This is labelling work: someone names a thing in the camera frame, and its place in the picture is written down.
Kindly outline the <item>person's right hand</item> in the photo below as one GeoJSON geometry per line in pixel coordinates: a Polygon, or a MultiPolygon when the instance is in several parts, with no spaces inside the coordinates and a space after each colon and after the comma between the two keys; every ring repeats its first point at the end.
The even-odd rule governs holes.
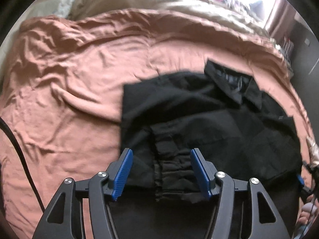
{"type": "Polygon", "coordinates": [[[307,225],[318,216],[318,199],[311,195],[307,198],[306,204],[302,207],[297,224],[307,225]]]}

